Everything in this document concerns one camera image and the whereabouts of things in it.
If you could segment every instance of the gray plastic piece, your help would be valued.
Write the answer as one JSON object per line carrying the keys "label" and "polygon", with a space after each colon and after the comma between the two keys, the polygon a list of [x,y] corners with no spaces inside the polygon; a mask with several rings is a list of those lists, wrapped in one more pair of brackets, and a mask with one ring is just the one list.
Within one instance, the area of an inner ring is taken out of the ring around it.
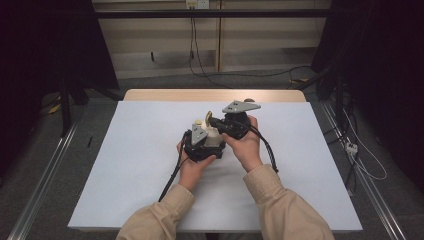
{"label": "gray plastic piece", "polygon": [[196,145],[208,136],[208,133],[199,125],[191,125],[191,145]]}
{"label": "gray plastic piece", "polygon": [[261,108],[261,105],[247,102],[234,101],[226,108],[222,109],[223,113],[241,113],[253,109]]}

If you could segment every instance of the power outlet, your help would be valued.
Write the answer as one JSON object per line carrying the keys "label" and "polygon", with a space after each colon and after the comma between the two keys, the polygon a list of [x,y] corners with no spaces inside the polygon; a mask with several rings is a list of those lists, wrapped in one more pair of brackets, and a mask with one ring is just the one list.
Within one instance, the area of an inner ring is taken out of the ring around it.
{"label": "power outlet", "polygon": [[353,144],[351,142],[347,142],[345,145],[346,152],[355,155],[358,152],[358,145]]}
{"label": "power outlet", "polygon": [[209,9],[209,0],[197,0],[197,9]]}
{"label": "power outlet", "polygon": [[187,9],[197,9],[197,0],[186,0]]}

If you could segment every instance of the person's right hand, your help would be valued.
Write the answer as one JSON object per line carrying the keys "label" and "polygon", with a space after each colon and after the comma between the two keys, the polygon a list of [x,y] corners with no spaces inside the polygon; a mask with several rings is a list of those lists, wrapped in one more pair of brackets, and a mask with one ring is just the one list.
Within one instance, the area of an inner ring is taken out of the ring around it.
{"label": "person's right hand", "polygon": [[[250,124],[258,128],[258,121],[252,116],[248,116]],[[250,172],[262,165],[259,156],[260,139],[256,134],[249,131],[242,139],[236,140],[223,133],[222,138],[233,149],[234,155],[238,158],[246,172]]]}

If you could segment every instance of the white tabletop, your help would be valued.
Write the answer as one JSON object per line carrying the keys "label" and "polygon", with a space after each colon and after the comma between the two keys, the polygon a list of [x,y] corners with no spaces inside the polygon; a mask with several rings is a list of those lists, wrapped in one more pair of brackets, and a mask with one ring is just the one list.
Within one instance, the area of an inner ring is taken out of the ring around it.
{"label": "white tabletop", "polygon": [[[309,103],[259,103],[249,112],[273,148],[283,184],[308,201],[334,231],[361,224]],[[223,102],[120,102],[69,227],[119,229],[139,208],[157,201],[172,173],[176,144],[196,119]],[[269,162],[264,146],[261,158]],[[202,176],[180,232],[260,231],[258,211],[230,147]]]}

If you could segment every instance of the person's left hand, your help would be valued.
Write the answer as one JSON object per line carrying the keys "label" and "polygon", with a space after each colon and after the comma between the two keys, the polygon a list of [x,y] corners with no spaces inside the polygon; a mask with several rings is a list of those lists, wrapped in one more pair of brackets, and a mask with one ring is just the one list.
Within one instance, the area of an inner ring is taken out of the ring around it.
{"label": "person's left hand", "polygon": [[[181,148],[181,142],[177,145],[178,152]],[[184,149],[181,154],[181,168],[180,168],[180,181],[178,184],[187,188],[190,192],[196,187],[197,183],[202,176],[203,170],[209,166],[216,159],[215,155],[212,155],[205,160],[200,162],[194,162],[188,158]]]}

